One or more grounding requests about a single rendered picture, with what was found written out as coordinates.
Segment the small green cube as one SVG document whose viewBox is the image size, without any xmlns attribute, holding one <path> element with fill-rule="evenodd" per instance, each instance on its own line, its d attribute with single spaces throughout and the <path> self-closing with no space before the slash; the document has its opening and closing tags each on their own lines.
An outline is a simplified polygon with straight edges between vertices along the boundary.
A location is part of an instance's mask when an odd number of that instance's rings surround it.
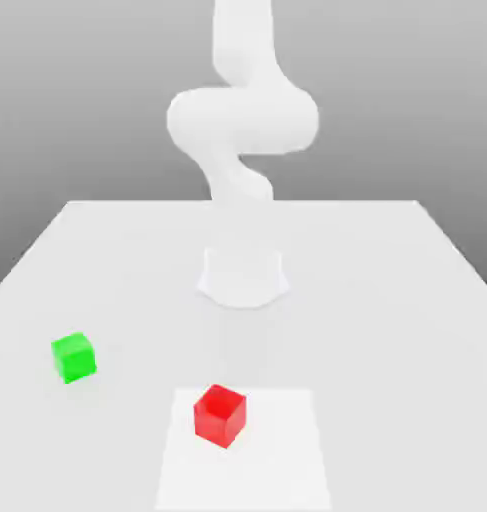
<svg viewBox="0 0 487 512">
<path fill-rule="evenodd" d="M 82 332 L 75 332 L 51 343 L 55 367 L 65 384 L 96 373 L 94 348 Z"/>
</svg>

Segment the small red cube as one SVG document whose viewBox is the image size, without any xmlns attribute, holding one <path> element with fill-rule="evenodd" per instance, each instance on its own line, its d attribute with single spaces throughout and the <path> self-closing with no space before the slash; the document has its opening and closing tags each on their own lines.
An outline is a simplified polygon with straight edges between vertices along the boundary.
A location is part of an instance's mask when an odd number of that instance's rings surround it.
<svg viewBox="0 0 487 512">
<path fill-rule="evenodd" d="M 227 449 L 246 425 L 247 398 L 213 384 L 194 404 L 194 432 Z"/>
</svg>

